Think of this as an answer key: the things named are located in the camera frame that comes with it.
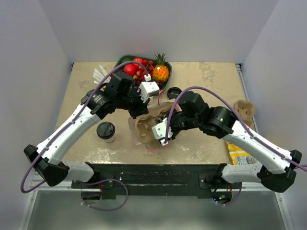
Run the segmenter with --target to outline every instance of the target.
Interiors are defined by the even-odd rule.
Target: white wall
[[[242,63],[277,0],[40,0],[68,57]]]
[[[54,128],[70,65],[37,0],[0,4],[0,228],[17,229],[23,149]]]
[[[307,1],[279,0],[243,64],[260,133],[307,163]],[[307,174],[297,170],[284,195],[296,230],[306,229]]]

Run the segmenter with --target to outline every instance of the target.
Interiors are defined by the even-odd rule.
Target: black mounting base
[[[89,183],[104,179],[121,180],[128,188],[130,196],[196,196],[212,198],[212,189],[216,184],[206,181],[217,172],[219,165],[139,165],[139,164],[89,164],[96,175]],[[218,188],[227,188],[227,184]],[[99,188],[72,182],[72,188]],[[102,199],[115,199],[125,195],[122,185],[116,182],[103,184]]]

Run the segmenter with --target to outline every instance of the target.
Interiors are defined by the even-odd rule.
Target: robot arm
[[[176,135],[182,130],[199,128],[209,136],[239,146],[259,161],[249,165],[221,164],[213,178],[206,178],[207,182],[220,184],[257,182],[275,192],[284,192],[294,183],[295,166],[261,145],[255,140],[255,136],[297,163],[302,157],[299,151],[282,149],[252,130],[254,137],[251,137],[230,110],[221,106],[210,108],[197,93],[186,92],[178,104],[182,112],[173,114],[167,140],[176,138]],[[165,143],[167,116],[161,117],[157,125],[152,127],[155,138],[160,140],[162,145],[167,144]]]
[[[128,110],[133,118],[147,114],[149,97],[159,92],[155,82],[142,82],[134,88],[133,78],[125,73],[115,73],[104,91],[97,91],[81,114],[85,102],[93,91],[89,91],[81,100],[72,115],[50,137],[36,147],[28,145],[24,149],[28,160],[33,162],[38,153],[45,150],[34,168],[49,186],[55,186],[63,180],[88,182],[94,175],[93,169],[86,163],[63,162],[62,159],[71,146],[93,125],[115,109]]]

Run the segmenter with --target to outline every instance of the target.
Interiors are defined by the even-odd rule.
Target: beige table surface
[[[93,70],[102,65],[112,70],[115,62],[75,62],[59,114],[59,127],[75,110],[85,94],[95,88]],[[244,99],[241,83],[234,63],[171,62],[173,72],[168,87],[206,87],[234,104]],[[197,90],[209,106],[223,105],[212,95]],[[103,121],[110,121],[116,127],[117,139],[107,144],[96,134],[95,125],[89,129],[68,151],[64,159],[91,163],[133,163],[133,164],[219,164],[230,163],[230,157],[223,140],[203,134],[198,129],[182,131],[169,147],[160,152],[150,152],[144,145],[135,145],[128,127],[128,111],[116,110]]]

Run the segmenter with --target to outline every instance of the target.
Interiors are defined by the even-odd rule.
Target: black lid
[[[111,122],[105,121],[98,125],[96,132],[101,139],[109,139],[115,133],[115,126]]]
[[[178,95],[182,92],[182,90],[178,87],[171,87],[167,91],[167,97],[169,99],[177,98]]]

